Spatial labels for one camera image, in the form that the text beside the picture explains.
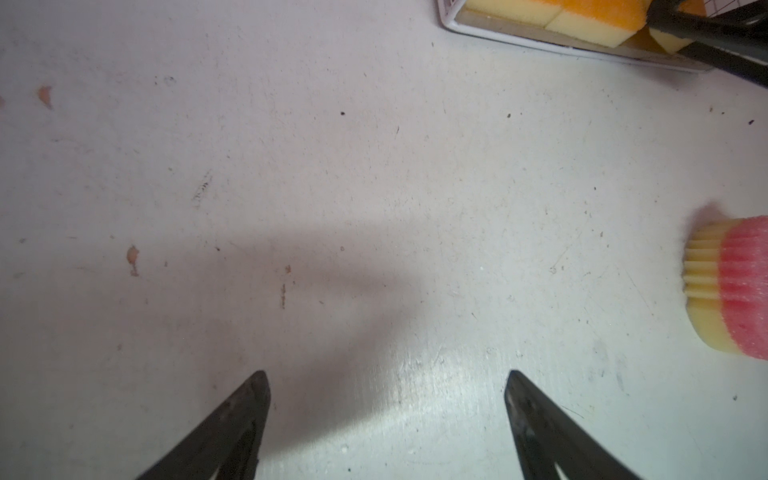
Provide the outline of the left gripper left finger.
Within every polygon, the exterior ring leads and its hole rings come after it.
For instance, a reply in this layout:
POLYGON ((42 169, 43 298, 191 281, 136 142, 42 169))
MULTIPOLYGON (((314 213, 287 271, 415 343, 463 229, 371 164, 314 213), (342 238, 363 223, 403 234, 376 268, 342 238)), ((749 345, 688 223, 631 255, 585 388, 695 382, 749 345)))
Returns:
POLYGON ((253 479, 271 392, 265 371, 247 378, 141 479, 253 479))

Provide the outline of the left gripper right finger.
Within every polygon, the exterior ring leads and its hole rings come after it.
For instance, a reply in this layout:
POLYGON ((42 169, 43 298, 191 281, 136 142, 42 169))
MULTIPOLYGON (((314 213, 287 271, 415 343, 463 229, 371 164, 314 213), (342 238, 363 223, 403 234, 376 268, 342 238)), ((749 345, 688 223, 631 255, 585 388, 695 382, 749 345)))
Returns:
POLYGON ((509 373, 504 400, 525 479, 639 479, 522 372, 509 373))

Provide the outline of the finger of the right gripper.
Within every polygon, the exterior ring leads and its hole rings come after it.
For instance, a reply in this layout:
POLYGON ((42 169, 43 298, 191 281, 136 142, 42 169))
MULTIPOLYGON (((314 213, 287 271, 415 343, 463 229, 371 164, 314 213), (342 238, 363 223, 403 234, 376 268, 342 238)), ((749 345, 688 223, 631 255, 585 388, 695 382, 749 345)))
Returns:
POLYGON ((753 1, 714 17, 676 13, 680 1, 653 1, 648 26, 679 28, 693 42, 681 49, 705 63, 755 85, 767 86, 767 3, 753 1))

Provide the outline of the white wire wooden shelf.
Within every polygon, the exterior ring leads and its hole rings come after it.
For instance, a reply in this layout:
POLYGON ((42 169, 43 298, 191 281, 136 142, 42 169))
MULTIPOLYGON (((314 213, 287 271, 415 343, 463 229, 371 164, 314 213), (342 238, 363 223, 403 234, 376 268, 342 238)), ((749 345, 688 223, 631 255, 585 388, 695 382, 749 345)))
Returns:
MULTIPOLYGON (((470 36, 576 57, 690 72, 708 71, 714 68, 683 56, 681 50, 673 55, 663 52, 648 32, 647 13, 653 1, 643 1, 647 6, 646 25, 615 48, 580 41, 548 31, 545 27, 536 27, 478 13, 465 8, 465 2, 439 2, 439 15, 445 28, 470 36)), ((732 9, 723 8, 717 15, 751 2, 753 1, 738 1, 732 9)))

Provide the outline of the orange sponge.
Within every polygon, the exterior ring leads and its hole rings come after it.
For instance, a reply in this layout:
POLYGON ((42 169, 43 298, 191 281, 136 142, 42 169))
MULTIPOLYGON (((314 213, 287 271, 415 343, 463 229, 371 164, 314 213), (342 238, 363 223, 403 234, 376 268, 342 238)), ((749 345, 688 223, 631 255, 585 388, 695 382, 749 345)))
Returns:
POLYGON ((545 27, 563 9, 561 0, 467 0, 464 7, 485 15, 545 27))
POLYGON ((615 48, 646 25, 647 6, 641 0, 573 0, 545 28, 558 34, 615 48))

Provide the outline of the pink smiley sponge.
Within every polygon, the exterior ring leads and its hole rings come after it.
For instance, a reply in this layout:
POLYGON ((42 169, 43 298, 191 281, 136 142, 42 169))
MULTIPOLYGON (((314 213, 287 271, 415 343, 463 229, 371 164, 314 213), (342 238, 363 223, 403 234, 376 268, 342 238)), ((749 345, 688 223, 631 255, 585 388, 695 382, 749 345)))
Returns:
POLYGON ((686 311, 713 349, 767 358, 767 218, 713 222, 684 248, 686 311))

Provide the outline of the yellow sponge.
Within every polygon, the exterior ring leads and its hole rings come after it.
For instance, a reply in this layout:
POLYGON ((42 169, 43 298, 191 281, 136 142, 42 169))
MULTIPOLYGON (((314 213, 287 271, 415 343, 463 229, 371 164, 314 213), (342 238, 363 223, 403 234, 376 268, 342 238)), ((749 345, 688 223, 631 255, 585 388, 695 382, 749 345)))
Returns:
MULTIPOLYGON (((676 5, 675 12, 681 14, 690 14, 694 17, 706 18, 706 2, 703 0, 680 1, 676 5)), ((689 34, 684 34, 677 27, 672 27, 672 29, 669 30, 667 27, 658 28, 654 26, 648 26, 648 32, 651 38, 658 44, 663 52, 669 55, 678 53, 681 49, 693 42, 689 34)))

